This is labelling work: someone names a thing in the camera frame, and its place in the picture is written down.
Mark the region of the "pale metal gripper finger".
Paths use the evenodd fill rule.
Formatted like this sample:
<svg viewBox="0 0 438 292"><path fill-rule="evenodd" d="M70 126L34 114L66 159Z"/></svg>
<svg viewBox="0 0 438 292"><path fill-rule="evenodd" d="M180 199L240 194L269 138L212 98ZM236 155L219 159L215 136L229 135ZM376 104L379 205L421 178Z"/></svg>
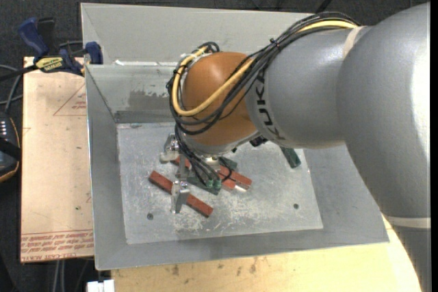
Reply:
<svg viewBox="0 0 438 292"><path fill-rule="evenodd" d="M170 133L164 144L164 150L159 155L162 163L174 161L180 155L180 144L174 133Z"/></svg>
<svg viewBox="0 0 438 292"><path fill-rule="evenodd" d="M171 212L178 214L190 195L187 181L175 181L171 188Z"/></svg>

